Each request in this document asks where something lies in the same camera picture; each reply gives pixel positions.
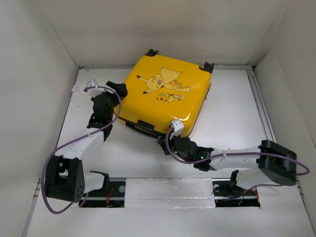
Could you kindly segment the yellow hard-shell suitcase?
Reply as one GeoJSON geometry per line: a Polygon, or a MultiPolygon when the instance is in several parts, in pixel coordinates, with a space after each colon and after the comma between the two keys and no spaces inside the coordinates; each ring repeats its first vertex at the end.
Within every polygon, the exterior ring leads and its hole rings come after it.
{"type": "Polygon", "coordinates": [[[179,119],[183,137],[191,134],[211,87],[213,63],[198,64],[160,55],[150,49],[124,83],[127,96],[115,108],[127,125],[164,135],[179,119]]]}

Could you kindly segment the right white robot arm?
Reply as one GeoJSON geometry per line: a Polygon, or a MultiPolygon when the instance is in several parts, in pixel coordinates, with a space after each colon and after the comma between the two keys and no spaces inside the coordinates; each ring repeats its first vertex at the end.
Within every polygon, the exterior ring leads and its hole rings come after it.
{"type": "Polygon", "coordinates": [[[296,184],[296,153],[270,140],[241,150],[200,147],[190,138],[181,136],[159,138],[158,144],[166,155],[203,172],[231,168],[228,188],[235,195],[261,184],[296,184]]]}

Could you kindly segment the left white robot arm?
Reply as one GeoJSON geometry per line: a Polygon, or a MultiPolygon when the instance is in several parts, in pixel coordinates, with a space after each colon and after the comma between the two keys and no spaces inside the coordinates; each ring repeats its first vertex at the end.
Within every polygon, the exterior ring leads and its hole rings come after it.
{"type": "Polygon", "coordinates": [[[113,123],[119,118],[123,98],[128,94],[125,83],[106,82],[100,86],[90,81],[84,91],[93,103],[93,113],[84,135],[68,142],[47,159],[43,168],[42,195],[77,203],[83,195],[95,191],[104,196],[110,191],[108,174],[89,171],[84,167],[84,159],[109,137],[113,123]]]}

